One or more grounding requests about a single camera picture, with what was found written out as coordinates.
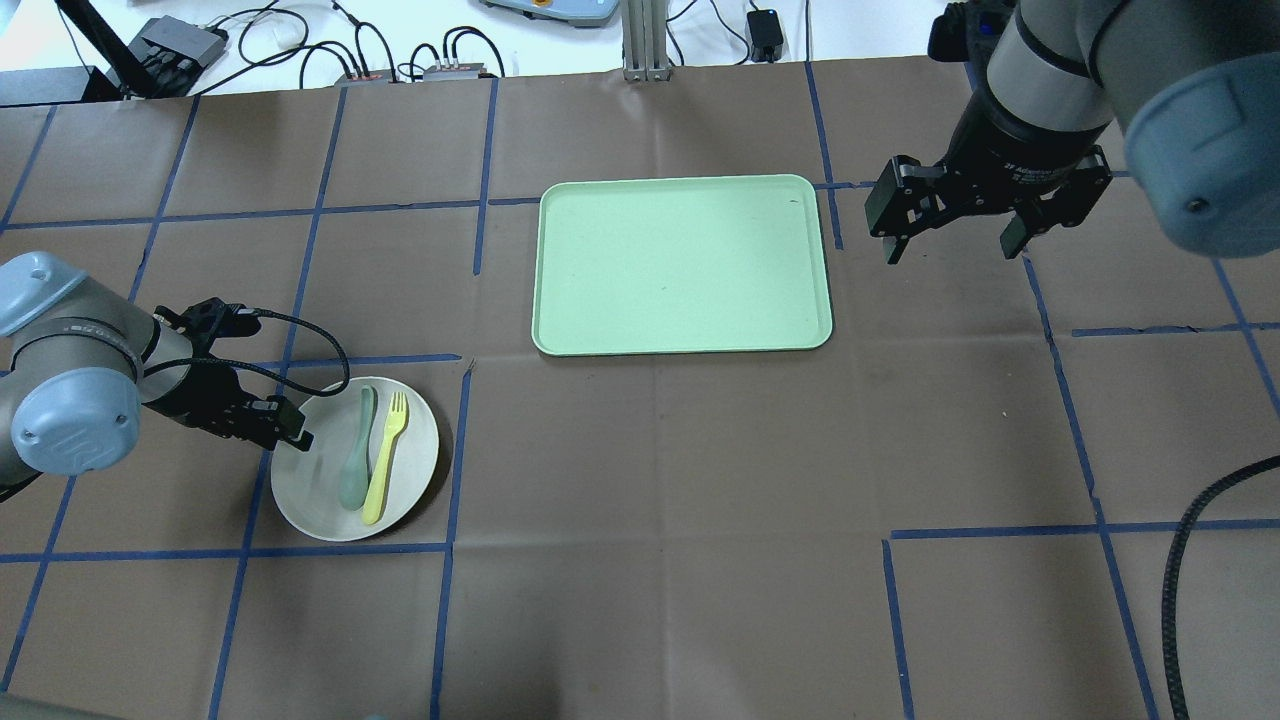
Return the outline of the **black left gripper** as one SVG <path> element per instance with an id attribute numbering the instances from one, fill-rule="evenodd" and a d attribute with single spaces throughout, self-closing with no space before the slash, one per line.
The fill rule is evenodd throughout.
<path id="1" fill-rule="evenodd" d="M 237 368 L 212 355 L 211 347 L 193 348 L 155 316 L 150 409 L 183 427 L 247 439 L 266 450 L 278 443 L 310 451 L 314 434 L 303 429 L 305 415 L 285 396 L 260 398 L 243 389 Z"/>

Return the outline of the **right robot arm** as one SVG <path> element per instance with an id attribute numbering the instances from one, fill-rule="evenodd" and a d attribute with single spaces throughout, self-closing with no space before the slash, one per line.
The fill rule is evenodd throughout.
<path id="1" fill-rule="evenodd" d="M 927 49 L 974 72 L 943 156 L 891 158 L 865 204 L 895 264 L 964 217 L 1010 215 L 1002 255 L 1083 223 L 1112 181 L 1101 135 L 1165 236 L 1207 258 L 1277 250 L 1275 1 L 959 1 Z"/>

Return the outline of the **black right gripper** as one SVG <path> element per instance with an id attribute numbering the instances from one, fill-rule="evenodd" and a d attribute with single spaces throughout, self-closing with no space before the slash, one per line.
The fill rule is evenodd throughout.
<path id="1" fill-rule="evenodd" d="M 1006 260 L 1034 237 L 1078 227 L 1114 173 L 1098 140 L 1102 128 L 1064 132 L 1030 126 L 991 95 L 974 95 L 943 156 L 932 165 L 895 155 L 867 199 L 867 224 L 883 240 L 884 260 L 900 263 L 908 242 L 965 217 L 1012 219 L 1000 236 Z"/>

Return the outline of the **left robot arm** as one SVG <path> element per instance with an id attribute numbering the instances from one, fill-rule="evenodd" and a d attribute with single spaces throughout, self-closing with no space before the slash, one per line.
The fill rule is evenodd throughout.
<path id="1" fill-rule="evenodd" d="M 273 450 L 312 434 L 288 398 L 241 387 L 250 364 L 212 354 L 256 334 L 269 313 L 209 299 L 151 313 L 59 256 L 33 251 L 1 269 L 1 484 L 12 498 L 41 475 L 78 477 L 127 457 L 145 409 L 183 427 Z"/>

